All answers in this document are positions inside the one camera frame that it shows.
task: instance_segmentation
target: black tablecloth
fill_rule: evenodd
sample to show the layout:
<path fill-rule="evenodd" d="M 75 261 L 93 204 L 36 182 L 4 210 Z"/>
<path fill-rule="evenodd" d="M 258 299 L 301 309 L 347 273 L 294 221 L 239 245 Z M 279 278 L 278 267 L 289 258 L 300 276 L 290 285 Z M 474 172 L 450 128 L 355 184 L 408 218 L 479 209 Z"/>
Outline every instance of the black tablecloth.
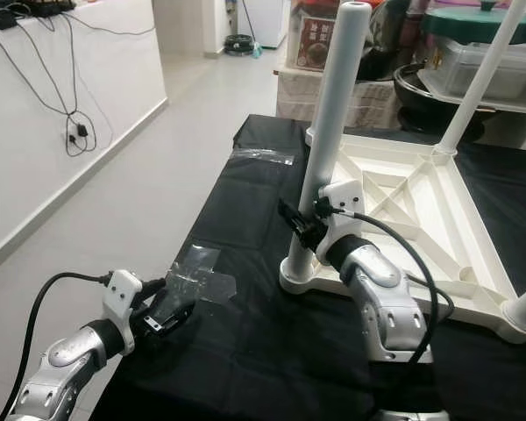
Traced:
<path fill-rule="evenodd" d="M 276 205 L 279 197 L 298 201 L 305 128 L 287 119 L 246 120 L 237 147 L 290 153 L 295 163 L 228 161 L 178 257 L 192 243 L 221 250 L 214 270 L 233 275 L 238 293 L 226 305 L 200 302 L 161 346 L 138 347 L 125 358 L 92 419 L 359 419 L 369 407 L 358 388 L 367 379 L 367 359 L 356 306 L 318 292 L 291 296 L 278 285 L 291 232 Z M 376 134 L 416 141 L 402 132 Z M 456 162 L 522 293 L 526 151 L 463 145 Z M 167 223 L 175 223 L 169 212 Z M 526 344 L 449 322 L 437 329 L 432 349 L 453 418 L 526 420 Z"/>

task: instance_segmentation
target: tiled floor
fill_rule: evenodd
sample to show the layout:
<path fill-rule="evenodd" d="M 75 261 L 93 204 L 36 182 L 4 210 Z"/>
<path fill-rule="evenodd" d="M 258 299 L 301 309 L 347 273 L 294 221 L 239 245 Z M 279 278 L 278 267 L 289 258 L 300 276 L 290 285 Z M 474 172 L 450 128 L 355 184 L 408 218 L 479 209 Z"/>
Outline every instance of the tiled floor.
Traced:
<path fill-rule="evenodd" d="M 198 59 L 189 67 L 174 57 L 163 61 L 170 106 L 0 267 L 0 410 L 45 280 L 63 270 L 163 275 L 226 162 L 234 133 L 250 113 L 274 115 L 275 52 L 258 60 Z M 94 284 L 54 286 L 39 312 L 27 372 L 37 368 L 39 352 L 100 316 L 101 299 Z M 74 420 L 88 418 L 117 363 L 83 390 Z"/>

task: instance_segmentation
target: table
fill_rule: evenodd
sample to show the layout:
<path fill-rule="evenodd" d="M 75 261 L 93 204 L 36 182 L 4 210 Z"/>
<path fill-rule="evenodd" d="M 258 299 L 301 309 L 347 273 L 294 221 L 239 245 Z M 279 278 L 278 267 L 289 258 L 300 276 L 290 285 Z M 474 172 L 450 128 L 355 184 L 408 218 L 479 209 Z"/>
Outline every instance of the table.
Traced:
<path fill-rule="evenodd" d="M 262 116 L 245 121 L 236 147 L 292 154 L 294 164 L 228 161 L 177 258 L 193 243 L 219 249 L 214 270 L 233 275 L 238 293 L 226 305 L 200 302 L 156 352 L 137 349 L 125 358 L 91 419 L 359 419 L 369 407 L 370 397 L 358 390 L 368 368 L 357 307 L 324 293 L 291 296 L 278 284 L 291 232 L 276 204 L 279 197 L 297 203 L 309 153 L 306 127 Z M 526 151 L 462 145 L 457 165 L 522 293 Z M 168 223 L 176 223 L 169 212 Z M 438 327 L 431 345 L 438 390 L 453 419 L 526 420 L 526 344 L 451 321 Z"/>

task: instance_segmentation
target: green lid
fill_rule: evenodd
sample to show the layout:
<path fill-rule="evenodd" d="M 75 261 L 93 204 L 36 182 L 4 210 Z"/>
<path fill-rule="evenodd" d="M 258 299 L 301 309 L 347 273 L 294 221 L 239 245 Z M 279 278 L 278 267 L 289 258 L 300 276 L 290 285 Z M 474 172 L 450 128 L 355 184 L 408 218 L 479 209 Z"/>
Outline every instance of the green lid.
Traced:
<path fill-rule="evenodd" d="M 444 7 L 427 11 L 423 19 L 423 30 L 454 39 L 460 44 L 490 44 L 507 13 L 506 10 L 492 10 L 494 4 L 495 1 L 482 0 L 480 9 Z M 526 15 L 510 43 L 526 43 Z"/>

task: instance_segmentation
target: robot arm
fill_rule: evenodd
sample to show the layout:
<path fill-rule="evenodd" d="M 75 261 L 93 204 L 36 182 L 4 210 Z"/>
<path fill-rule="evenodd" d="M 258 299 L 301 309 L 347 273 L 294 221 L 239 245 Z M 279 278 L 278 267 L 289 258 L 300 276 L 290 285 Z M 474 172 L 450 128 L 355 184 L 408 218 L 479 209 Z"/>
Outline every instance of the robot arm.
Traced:
<path fill-rule="evenodd" d="M 142 282 L 136 275 L 115 271 L 103 294 L 103 318 L 83 326 L 41 354 L 38 372 L 21 388 L 7 421 L 67 421 L 76 399 L 96 371 L 117 353 L 134 349 L 133 319 L 143 301 L 161 290 L 165 279 Z M 186 318 L 190 309 L 180 313 Z M 143 327 L 150 328 L 149 317 Z M 160 326 L 150 332 L 157 333 Z"/>
<path fill-rule="evenodd" d="M 331 203 L 363 213 L 359 182 L 335 183 L 319 190 L 316 215 L 309 218 L 285 203 L 279 212 L 302 245 L 324 265 L 331 265 L 360 309 L 372 378 L 395 384 L 407 372 L 407 363 L 423 340 L 426 322 L 409 293 L 409 279 L 370 241 L 361 238 L 360 221 L 323 211 Z M 382 409 L 380 419 L 447 420 L 434 391 L 432 353 L 427 347 L 414 375 L 395 393 L 374 391 Z"/>

